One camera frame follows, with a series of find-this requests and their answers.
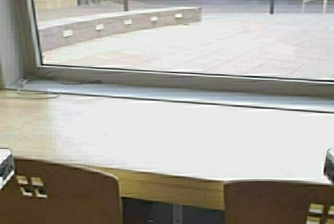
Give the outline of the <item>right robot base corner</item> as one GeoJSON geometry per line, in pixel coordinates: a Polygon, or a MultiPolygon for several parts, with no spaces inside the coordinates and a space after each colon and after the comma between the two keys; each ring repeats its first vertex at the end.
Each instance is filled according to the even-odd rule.
{"type": "Polygon", "coordinates": [[[324,176],[333,184],[334,183],[334,157],[333,149],[328,149],[324,163],[324,176]]]}

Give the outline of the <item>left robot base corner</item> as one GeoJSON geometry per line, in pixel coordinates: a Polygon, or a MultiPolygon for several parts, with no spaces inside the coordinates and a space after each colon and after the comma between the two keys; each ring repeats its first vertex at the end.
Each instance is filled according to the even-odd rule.
{"type": "Polygon", "coordinates": [[[15,174],[15,165],[12,151],[1,148],[1,189],[10,181],[15,174]]]}

